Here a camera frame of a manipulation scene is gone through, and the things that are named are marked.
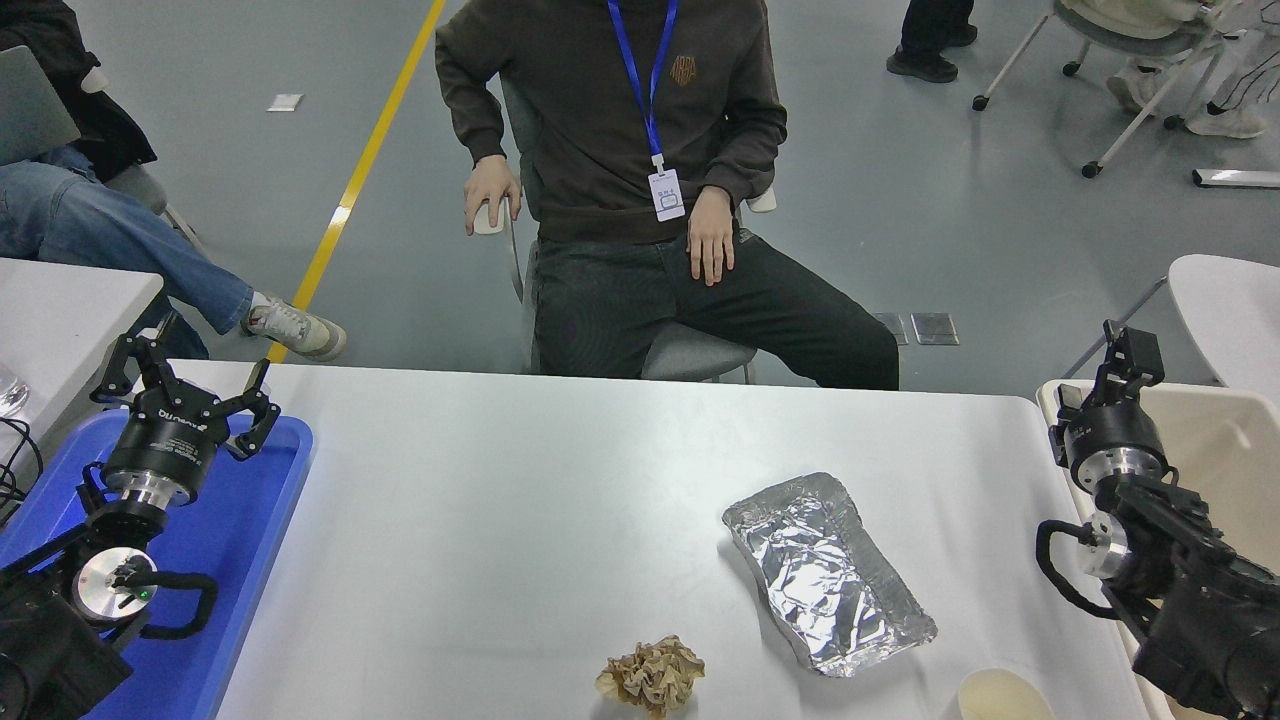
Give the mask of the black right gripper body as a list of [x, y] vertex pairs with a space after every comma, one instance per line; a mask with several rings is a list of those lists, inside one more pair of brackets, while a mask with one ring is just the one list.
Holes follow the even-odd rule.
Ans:
[[1062, 407], [1064, 468], [1079, 471], [1087, 459], [1115, 448], [1139, 450], [1162, 471], [1169, 469], [1158, 428], [1137, 401]]

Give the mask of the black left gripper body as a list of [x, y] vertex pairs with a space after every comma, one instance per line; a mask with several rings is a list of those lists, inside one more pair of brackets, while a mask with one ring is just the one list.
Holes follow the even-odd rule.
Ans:
[[122, 493], [128, 478], [148, 473], [177, 483], [184, 493], [200, 492], [219, 445], [229, 437], [227, 418], [214, 414], [219, 402], [196, 386], [180, 386], [175, 400], [161, 387], [137, 393], [104, 464], [104, 484]]

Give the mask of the person's right hand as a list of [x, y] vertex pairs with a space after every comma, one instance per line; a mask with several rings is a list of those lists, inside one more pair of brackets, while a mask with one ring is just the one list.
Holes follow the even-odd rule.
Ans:
[[507, 201], [509, 220], [515, 223], [522, 210], [524, 193], [506, 155], [493, 154], [475, 161], [463, 183], [463, 219], [467, 236], [475, 234], [475, 218], [488, 206], [488, 223], [497, 223], [499, 206]]

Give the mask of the person's left hand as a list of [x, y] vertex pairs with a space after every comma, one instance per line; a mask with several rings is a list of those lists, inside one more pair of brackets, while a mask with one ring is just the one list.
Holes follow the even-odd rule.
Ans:
[[691, 277], [707, 287], [718, 284], [735, 268], [733, 214], [730, 193], [704, 186], [687, 224]]

